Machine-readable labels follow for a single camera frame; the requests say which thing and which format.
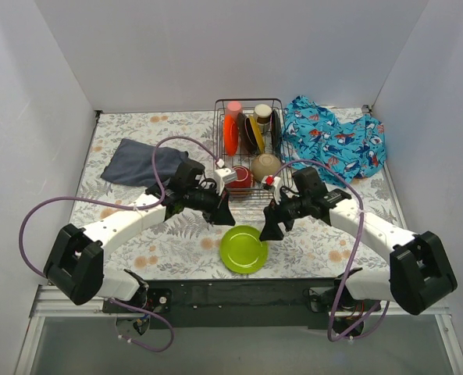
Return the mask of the green plate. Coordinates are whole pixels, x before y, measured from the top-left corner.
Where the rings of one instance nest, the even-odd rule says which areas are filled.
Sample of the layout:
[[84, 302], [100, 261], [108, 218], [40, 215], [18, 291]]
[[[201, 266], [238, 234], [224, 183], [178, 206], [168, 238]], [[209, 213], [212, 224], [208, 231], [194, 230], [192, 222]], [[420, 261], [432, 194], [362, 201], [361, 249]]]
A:
[[260, 234], [258, 229], [247, 225], [229, 229], [219, 245], [219, 255], [224, 266], [239, 274], [259, 271], [269, 255], [269, 246], [260, 240]]

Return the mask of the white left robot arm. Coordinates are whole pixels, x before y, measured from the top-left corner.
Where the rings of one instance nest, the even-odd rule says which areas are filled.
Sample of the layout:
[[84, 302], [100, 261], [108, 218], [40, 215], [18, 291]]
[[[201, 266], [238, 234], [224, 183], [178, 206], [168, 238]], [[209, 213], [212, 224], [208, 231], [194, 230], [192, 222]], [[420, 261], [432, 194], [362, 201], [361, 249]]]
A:
[[216, 163], [211, 177], [192, 159], [182, 162], [165, 183], [145, 190], [126, 209], [78, 228], [64, 226], [57, 235], [44, 275], [74, 304], [94, 297], [119, 300], [132, 313], [148, 302], [149, 285], [134, 271], [108, 268], [113, 252], [150, 227], [166, 222], [185, 209], [199, 211], [211, 225], [233, 226], [226, 185], [237, 179], [234, 169]]

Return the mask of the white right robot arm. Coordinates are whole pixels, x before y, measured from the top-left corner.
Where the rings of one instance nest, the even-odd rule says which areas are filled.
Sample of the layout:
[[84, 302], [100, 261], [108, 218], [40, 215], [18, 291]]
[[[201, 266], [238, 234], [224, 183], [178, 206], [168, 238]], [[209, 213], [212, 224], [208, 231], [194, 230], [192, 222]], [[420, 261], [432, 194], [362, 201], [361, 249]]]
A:
[[364, 212], [355, 195], [339, 188], [329, 190], [313, 167], [294, 172], [293, 179], [297, 190], [291, 194], [285, 192], [280, 177], [262, 179], [273, 198], [263, 210], [261, 241], [283, 240], [295, 220], [310, 216], [350, 234], [388, 265], [384, 271], [357, 269], [340, 277], [334, 299], [341, 309], [355, 309], [369, 299], [395, 302], [407, 313], [418, 315], [457, 289], [454, 271], [436, 234], [416, 234]]

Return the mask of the red floral plate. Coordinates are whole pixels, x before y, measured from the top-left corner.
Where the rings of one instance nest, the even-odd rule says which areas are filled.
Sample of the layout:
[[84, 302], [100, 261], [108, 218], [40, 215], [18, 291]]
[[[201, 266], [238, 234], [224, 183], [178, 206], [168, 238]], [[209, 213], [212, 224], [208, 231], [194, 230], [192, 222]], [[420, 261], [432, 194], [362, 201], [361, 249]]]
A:
[[249, 154], [255, 154], [258, 146], [249, 119], [243, 113], [240, 113], [237, 118], [237, 123], [240, 133], [241, 147]]

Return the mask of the pink plastic cup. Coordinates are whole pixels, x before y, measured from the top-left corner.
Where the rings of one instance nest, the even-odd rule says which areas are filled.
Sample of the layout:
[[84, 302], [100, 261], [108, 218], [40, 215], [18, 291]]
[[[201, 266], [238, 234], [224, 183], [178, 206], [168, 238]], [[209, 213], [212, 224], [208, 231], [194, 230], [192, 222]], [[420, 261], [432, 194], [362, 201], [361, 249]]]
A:
[[239, 101], [230, 101], [226, 105], [225, 114], [231, 116], [235, 121], [239, 114], [242, 113], [242, 105]]

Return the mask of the yellow patterned plate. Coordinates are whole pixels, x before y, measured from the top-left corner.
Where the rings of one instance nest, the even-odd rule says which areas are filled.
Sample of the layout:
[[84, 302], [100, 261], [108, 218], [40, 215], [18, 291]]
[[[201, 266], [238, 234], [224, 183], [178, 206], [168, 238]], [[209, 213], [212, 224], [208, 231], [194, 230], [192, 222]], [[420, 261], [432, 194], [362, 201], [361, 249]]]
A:
[[253, 131], [257, 146], [258, 146], [258, 150], [262, 154], [265, 152], [265, 143], [264, 143], [262, 133], [258, 127], [258, 123], [256, 119], [252, 115], [250, 115], [248, 119], [251, 123], [251, 128], [252, 128], [252, 131]]

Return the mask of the steel cup brown band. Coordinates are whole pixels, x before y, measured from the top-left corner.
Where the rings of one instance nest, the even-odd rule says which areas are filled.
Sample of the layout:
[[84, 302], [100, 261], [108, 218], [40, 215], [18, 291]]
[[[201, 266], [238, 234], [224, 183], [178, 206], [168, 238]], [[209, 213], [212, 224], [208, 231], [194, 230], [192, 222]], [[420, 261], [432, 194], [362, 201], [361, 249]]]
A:
[[254, 118], [258, 124], [258, 128], [262, 133], [265, 133], [271, 124], [272, 108], [266, 104], [257, 104], [254, 108]]

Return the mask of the orange plastic plate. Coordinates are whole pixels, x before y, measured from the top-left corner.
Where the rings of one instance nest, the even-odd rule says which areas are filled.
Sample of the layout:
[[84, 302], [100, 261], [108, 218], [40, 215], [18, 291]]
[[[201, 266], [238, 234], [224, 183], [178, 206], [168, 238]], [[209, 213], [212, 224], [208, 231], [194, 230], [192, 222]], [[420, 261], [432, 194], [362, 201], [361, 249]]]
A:
[[223, 141], [226, 154], [234, 156], [239, 145], [237, 121], [231, 115], [225, 115], [223, 122]]

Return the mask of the black bowl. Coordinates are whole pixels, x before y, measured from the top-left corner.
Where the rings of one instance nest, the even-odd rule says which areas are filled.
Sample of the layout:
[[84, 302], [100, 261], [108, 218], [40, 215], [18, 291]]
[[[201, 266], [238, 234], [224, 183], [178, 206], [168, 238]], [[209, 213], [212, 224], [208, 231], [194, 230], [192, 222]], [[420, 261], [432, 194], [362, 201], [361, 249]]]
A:
[[279, 155], [281, 153], [281, 122], [278, 112], [274, 109], [271, 114], [271, 139], [272, 139], [272, 150]]

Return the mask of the black wire dish rack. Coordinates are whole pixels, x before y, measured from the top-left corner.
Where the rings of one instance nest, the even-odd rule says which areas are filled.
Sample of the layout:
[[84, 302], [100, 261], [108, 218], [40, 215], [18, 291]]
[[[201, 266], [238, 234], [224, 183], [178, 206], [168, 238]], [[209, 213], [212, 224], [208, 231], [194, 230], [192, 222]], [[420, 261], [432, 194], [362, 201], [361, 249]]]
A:
[[221, 98], [215, 101], [212, 136], [215, 154], [236, 172], [237, 179], [226, 185], [232, 198], [247, 202], [268, 202], [270, 191], [261, 187], [266, 166], [284, 163], [294, 152], [283, 139], [283, 104], [278, 98]]

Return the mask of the red bowl cream inside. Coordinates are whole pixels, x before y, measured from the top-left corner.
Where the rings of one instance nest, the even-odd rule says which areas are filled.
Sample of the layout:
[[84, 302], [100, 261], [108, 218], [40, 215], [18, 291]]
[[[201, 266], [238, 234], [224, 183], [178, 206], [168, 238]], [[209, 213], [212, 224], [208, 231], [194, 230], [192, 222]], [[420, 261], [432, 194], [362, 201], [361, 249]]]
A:
[[229, 189], [247, 189], [252, 186], [251, 171], [244, 166], [234, 166], [233, 170], [237, 174], [237, 179], [226, 185]]

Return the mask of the beige ceramic bowl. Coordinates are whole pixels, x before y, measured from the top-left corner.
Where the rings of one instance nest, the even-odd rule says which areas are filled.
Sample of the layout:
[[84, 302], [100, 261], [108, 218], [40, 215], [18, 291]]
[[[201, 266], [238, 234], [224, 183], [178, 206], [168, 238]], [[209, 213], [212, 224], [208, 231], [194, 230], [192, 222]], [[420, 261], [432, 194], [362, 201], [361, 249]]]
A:
[[281, 162], [276, 156], [263, 153], [251, 162], [250, 171], [255, 181], [260, 183], [264, 177], [274, 175], [280, 167]]

